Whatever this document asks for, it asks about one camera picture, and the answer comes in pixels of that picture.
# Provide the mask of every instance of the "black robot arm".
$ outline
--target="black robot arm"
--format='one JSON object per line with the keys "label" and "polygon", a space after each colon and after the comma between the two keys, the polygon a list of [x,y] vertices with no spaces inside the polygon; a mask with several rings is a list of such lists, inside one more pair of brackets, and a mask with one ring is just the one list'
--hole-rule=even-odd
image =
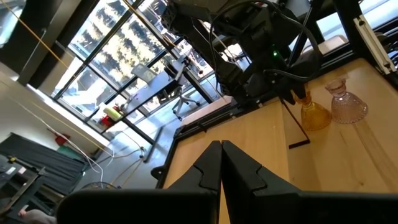
{"label": "black robot arm", "polygon": [[[233,96],[238,103],[273,90],[294,104],[290,90],[293,89],[299,98],[305,96],[302,83],[306,81],[305,77],[317,70],[311,66],[316,57],[310,54],[305,60],[287,66],[278,52],[299,34],[300,28],[288,21],[296,21],[297,18],[284,7],[263,2],[269,6],[248,0],[170,0],[162,15],[162,23],[168,30],[186,39],[214,68],[221,91]],[[225,62],[214,51],[209,42],[213,41],[212,35],[199,20],[212,23],[216,33],[236,39],[250,58],[250,66],[242,71],[237,65]],[[287,77],[276,71],[295,75]]]}

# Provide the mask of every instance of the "black metal rod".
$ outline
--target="black metal rod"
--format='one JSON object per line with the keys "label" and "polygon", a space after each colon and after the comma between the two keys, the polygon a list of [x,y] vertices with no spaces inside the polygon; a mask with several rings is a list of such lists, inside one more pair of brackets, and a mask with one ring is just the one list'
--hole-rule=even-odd
{"label": "black metal rod", "polygon": [[292,113],[292,111],[290,110],[290,108],[286,105],[286,102],[280,97],[279,100],[280,102],[283,104],[283,106],[286,108],[287,112],[289,112],[290,116],[294,119],[294,122],[297,124],[297,126],[300,128],[301,132],[303,132],[306,140],[304,141],[300,141],[294,144],[289,145],[289,149],[293,149],[295,147],[299,147],[299,146],[303,146],[304,144],[309,144],[311,143],[311,140],[309,138],[309,136],[307,135],[307,133],[304,131],[303,126],[300,124],[300,122],[297,120],[297,118],[294,116],[294,114]]}
{"label": "black metal rod", "polygon": [[149,148],[149,150],[145,153],[144,158],[142,160],[143,162],[145,162],[145,163],[149,162],[150,157],[152,156],[152,154],[155,151],[155,148],[157,146],[156,142],[159,140],[160,135],[162,134],[162,131],[163,131],[163,127],[160,127],[155,136],[155,143],[153,143],[151,145],[151,147]]}
{"label": "black metal rod", "polygon": [[192,75],[190,71],[184,70],[183,75],[197,90],[197,92],[199,92],[199,94],[207,101],[207,103],[214,102],[209,93],[200,85],[200,82]]}
{"label": "black metal rod", "polygon": [[[318,24],[317,24],[317,19],[318,19],[318,14],[319,11],[323,5],[324,0],[317,0],[313,1],[311,3],[311,8],[309,12],[307,13],[307,16],[305,17],[304,20],[304,25],[310,29],[310,31],[313,33],[314,37],[317,36],[317,41],[325,41],[323,39],[322,33],[319,30]],[[307,41],[307,36],[304,34],[304,31],[301,31],[301,33],[298,35],[298,39],[296,41],[296,44],[294,45],[293,52],[290,55],[289,58],[289,65],[292,65],[296,62],[296,60],[300,57],[303,49],[305,42]]]}
{"label": "black metal rod", "polygon": [[145,139],[145,141],[149,142],[152,145],[155,144],[155,141],[151,137],[149,137],[146,133],[144,133],[141,129],[139,129],[135,124],[133,124],[127,118],[123,118],[121,121],[123,121],[129,128],[135,131],[143,139]]}
{"label": "black metal rod", "polygon": [[337,14],[347,34],[349,44],[352,46],[354,53],[365,58],[371,65],[376,65],[376,61],[365,44],[361,34],[357,30],[354,19],[362,15],[362,10],[358,1],[340,1],[333,0]]}

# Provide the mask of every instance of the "black metal bracket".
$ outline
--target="black metal bracket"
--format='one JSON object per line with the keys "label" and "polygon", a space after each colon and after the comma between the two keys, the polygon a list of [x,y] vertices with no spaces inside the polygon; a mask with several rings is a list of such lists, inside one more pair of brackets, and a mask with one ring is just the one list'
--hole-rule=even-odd
{"label": "black metal bracket", "polygon": [[303,146],[303,145],[306,145],[306,144],[310,144],[311,140],[308,137],[308,135],[306,134],[306,132],[304,131],[303,126],[300,124],[300,122],[297,120],[297,118],[293,115],[293,113],[290,110],[290,108],[286,105],[286,102],[282,98],[279,98],[279,100],[283,104],[283,106],[286,108],[286,110],[289,112],[290,116],[294,119],[294,122],[299,126],[301,132],[303,132],[303,134],[305,135],[305,138],[306,138],[306,140],[304,140],[304,141],[300,141],[300,142],[297,142],[297,143],[294,143],[294,144],[290,144],[289,145],[289,149],[294,149],[296,147],[300,147],[300,146]]}
{"label": "black metal bracket", "polygon": [[[310,29],[311,33],[314,35],[317,41],[317,44],[320,44],[325,41],[317,24],[318,14],[320,9],[322,8],[324,1],[325,0],[312,1],[311,8],[304,20],[304,25],[308,27],[308,29]],[[298,35],[296,44],[294,45],[293,52],[292,54],[290,54],[289,65],[294,64],[296,60],[299,58],[299,56],[303,51],[306,40],[307,37],[305,36],[304,32],[301,31],[300,35]]]}

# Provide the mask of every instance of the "glass vase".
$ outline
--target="glass vase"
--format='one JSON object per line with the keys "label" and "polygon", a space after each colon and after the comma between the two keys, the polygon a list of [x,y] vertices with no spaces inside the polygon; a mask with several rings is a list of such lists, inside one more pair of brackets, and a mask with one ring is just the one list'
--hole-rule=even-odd
{"label": "glass vase", "polygon": [[310,91],[306,92],[305,98],[300,99],[295,95],[294,98],[297,103],[302,105],[301,125],[305,131],[318,131],[330,124],[330,112],[323,106],[312,101]]}
{"label": "glass vase", "polygon": [[344,78],[331,81],[325,88],[333,95],[331,115],[337,123],[355,123],[367,115],[367,104],[353,93],[346,91],[346,80]]}

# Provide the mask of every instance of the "yellow object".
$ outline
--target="yellow object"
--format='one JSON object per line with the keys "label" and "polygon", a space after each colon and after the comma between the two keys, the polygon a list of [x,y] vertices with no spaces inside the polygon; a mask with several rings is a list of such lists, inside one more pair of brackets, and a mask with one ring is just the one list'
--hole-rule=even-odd
{"label": "yellow object", "polygon": [[117,110],[111,107],[106,107],[104,109],[104,113],[106,113],[106,115],[108,115],[114,121],[118,121],[122,117]]}
{"label": "yellow object", "polygon": [[305,131],[318,131],[327,127],[331,122],[331,113],[323,106],[312,101],[311,92],[307,91],[305,98],[294,95],[297,103],[302,104],[301,125]]}

